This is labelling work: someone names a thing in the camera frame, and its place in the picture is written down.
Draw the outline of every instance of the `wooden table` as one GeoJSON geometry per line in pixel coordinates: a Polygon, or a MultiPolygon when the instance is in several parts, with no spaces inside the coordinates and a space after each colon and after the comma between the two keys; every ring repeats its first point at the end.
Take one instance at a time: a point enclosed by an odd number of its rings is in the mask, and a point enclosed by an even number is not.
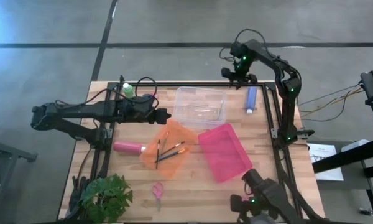
{"type": "MultiPolygon", "coordinates": [[[[105,89],[107,84],[108,82],[91,82],[88,98],[105,89]]],[[[262,90],[260,88],[257,89],[256,110],[252,115],[246,115],[244,101],[247,88],[241,88],[240,90],[225,87],[216,88],[227,92],[227,122],[233,126],[253,167],[258,170],[263,178],[269,177],[276,180],[277,175],[262,90]]],[[[172,113],[176,90],[177,87],[159,87],[159,107],[166,107],[169,113],[172,113]]],[[[140,87],[138,91],[139,95],[151,93],[152,87],[140,87]]],[[[272,117],[276,118],[271,95],[269,99],[272,107],[272,117]]],[[[104,100],[104,94],[95,99],[95,101],[99,100],[104,100]]],[[[88,128],[94,128],[92,119],[83,119],[81,123],[88,128]]],[[[301,127],[298,110],[295,113],[295,125],[298,128],[301,127]]],[[[146,145],[160,128],[161,125],[158,124],[117,124],[114,130],[114,142],[129,141],[146,145]]],[[[194,131],[197,134],[203,132],[202,130],[194,131]]],[[[119,221],[235,222],[237,213],[230,211],[229,196],[231,194],[244,195],[244,182],[241,180],[241,175],[223,184],[217,184],[208,168],[203,153],[199,147],[197,148],[196,151],[190,153],[173,180],[165,180],[155,170],[146,169],[140,163],[138,156],[112,151],[108,175],[114,173],[120,176],[124,175],[134,191],[133,203],[126,213],[119,218],[119,221]],[[161,181],[165,187],[160,212],[156,209],[155,198],[151,192],[152,186],[157,181],[161,181]]],[[[66,214],[69,197],[73,190],[71,178],[72,176],[77,176],[81,162],[88,149],[89,145],[86,141],[79,141],[75,146],[59,218],[63,218],[66,214]]],[[[323,217],[325,213],[306,146],[291,145],[290,155],[299,191],[313,207],[314,211],[323,217]]],[[[92,160],[93,153],[89,155],[82,175],[90,176],[92,160]]]]}

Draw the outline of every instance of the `transparent plastic bin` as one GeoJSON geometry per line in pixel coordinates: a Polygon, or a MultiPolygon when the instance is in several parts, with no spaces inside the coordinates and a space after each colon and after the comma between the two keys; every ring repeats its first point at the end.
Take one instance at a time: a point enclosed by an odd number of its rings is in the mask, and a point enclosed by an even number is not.
{"type": "Polygon", "coordinates": [[[189,128],[213,129],[225,123],[226,92],[183,86],[177,89],[173,118],[189,128]]]}

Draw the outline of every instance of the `green bottle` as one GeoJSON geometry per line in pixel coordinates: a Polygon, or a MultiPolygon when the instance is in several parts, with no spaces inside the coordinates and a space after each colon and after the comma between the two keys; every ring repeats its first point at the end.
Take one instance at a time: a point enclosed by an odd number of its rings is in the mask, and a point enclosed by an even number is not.
{"type": "Polygon", "coordinates": [[[132,98],[134,96],[132,93],[132,86],[128,83],[123,84],[123,93],[127,98],[132,98]]]}

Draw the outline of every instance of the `potted plant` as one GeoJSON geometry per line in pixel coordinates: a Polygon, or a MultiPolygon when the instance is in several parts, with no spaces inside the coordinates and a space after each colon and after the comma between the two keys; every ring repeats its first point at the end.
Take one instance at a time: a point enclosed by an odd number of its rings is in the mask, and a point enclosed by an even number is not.
{"type": "Polygon", "coordinates": [[[132,190],[130,185],[117,175],[98,178],[90,183],[81,195],[81,205],[86,210],[88,218],[95,223],[116,222],[130,207],[132,190]]]}

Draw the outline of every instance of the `pink plastic tray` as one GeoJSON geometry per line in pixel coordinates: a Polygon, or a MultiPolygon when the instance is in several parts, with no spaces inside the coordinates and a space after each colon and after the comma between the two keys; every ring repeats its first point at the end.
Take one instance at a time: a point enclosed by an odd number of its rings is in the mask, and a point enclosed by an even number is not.
{"type": "Polygon", "coordinates": [[[252,168],[251,161],[230,124],[202,133],[198,140],[218,183],[252,168]]]}

